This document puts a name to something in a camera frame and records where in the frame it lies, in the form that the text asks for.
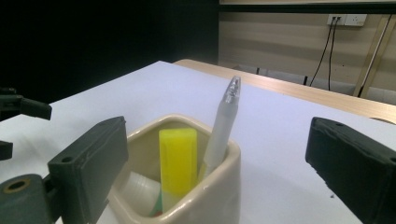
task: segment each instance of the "pen holder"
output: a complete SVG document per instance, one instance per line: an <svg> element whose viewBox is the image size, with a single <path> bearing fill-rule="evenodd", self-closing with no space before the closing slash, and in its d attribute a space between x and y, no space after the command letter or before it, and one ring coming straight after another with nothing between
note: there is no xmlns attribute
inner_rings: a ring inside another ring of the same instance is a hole
<svg viewBox="0 0 396 224"><path fill-rule="evenodd" d="M168 115L134 131L128 136L129 159L108 195L110 207L118 220L128 224L239 223L241 154L233 141L228 143L223 163L160 216L142 216L122 197L121 187L131 172L161 182L159 130L176 128L194 128L197 131L197 170L200 169L210 135L210 129L200 121Z"/></svg>

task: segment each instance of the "pen tip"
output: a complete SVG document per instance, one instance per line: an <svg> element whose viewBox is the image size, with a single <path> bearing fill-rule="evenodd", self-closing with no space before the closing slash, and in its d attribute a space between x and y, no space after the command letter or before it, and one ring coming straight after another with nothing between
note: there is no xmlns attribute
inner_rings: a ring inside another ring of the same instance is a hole
<svg viewBox="0 0 396 224"><path fill-rule="evenodd" d="M241 91L241 77L235 76L228 85L227 91L224 94L223 100L227 103L238 103L239 93Z"/></svg>

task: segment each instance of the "screw hole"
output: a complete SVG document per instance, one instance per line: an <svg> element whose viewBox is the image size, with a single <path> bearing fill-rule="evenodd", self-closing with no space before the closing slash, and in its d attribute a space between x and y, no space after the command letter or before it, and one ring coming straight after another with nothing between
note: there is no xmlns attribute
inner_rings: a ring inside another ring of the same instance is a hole
<svg viewBox="0 0 396 224"><path fill-rule="evenodd" d="M72 157L65 157L65 158L62 159L62 162L70 162L72 160L73 160Z"/></svg>
<svg viewBox="0 0 396 224"><path fill-rule="evenodd" d="M16 190L16 189L19 189L19 188L23 187L25 184L26 184L26 182L21 180L21 181L18 181L16 183L13 183L12 185L8 186L8 189Z"/></svg>
<svg viewBox="0 0 396 224"><path fill-rule="evenodd" d="M10 183L8 186L6 186L3 189L3 191L4 193L15 193L25 189L27 186L29 186L29 184L30 184L30 179L19 179Z"/></svg>

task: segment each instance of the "electrical outlet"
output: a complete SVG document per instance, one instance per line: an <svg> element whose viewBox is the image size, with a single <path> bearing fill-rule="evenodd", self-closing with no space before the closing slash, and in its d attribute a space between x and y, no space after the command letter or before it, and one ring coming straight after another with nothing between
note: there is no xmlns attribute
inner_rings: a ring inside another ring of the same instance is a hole
<svg viewBox="0 0 396 224"><path fill-rule="evenodd" d="M327 24L335 25L337 18L339 18L337 22L337 26L344 25L346 23L347 14L329 14L329 18L327 19Z"/></svg>
<svg viewBox="0 0 396 224"><path fill-rule="evenodd" d="M347 14L345 26L363 26L367 14Z"/></svg>

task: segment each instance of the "white tabletop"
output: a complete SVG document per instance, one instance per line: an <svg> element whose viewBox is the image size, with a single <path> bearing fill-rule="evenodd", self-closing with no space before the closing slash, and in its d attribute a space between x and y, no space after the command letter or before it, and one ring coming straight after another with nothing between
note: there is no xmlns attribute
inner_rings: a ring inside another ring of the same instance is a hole
<svg viewBox="0 0 396 224"><path fill-rule="evenodd" d="M14 154L0 161L0 182L44 177L50 159L104 119L124 116L127 133L171 113L212 126L229 81L158 62L51 104L50 121L5 120L0 139L14 143ZM242 151L241 224L360 223L304 160L313 117L345 123L396 149L395 125L244 84L231 134ZM110 221L106 210L100 222Z"/></svg>

